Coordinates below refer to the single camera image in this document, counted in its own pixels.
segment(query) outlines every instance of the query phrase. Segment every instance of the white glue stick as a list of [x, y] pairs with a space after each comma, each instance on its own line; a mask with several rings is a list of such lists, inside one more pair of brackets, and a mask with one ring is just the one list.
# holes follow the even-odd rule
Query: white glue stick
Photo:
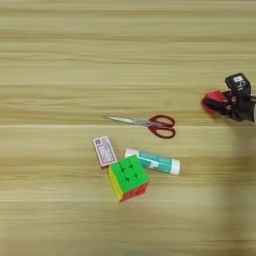
[[179, 175], [180, 173], [179, 160], [158, 156], [145, 151], [127, 148], [125, 151], [125, 157], [129, 157], [132, 155], [136, 155], [139, 158], [141, 165], [145, 168], [173, 175]]

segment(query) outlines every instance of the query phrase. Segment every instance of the red and white box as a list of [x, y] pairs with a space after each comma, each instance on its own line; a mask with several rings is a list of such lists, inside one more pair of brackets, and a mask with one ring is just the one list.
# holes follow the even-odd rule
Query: red and white box
[[95, 138], [93, 140], [93, 146], [100, 162], [101, 169], [105, 169], [109, 167], [109, 165], [117, 162], [114, 149], [108, 136]]

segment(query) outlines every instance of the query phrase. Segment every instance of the wood grain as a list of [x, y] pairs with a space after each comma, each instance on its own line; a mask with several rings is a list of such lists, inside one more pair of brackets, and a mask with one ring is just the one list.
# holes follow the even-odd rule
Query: wood grain
[[[233, 73], [256, 84], [255, 27], [253, 0], [1, 1], [0, 255], [255, 255], [256, 129], [200, 106]], [[103, 117], [159, 113], [175, 139]], [[119, 204], [101, 135], [181, 175]]]

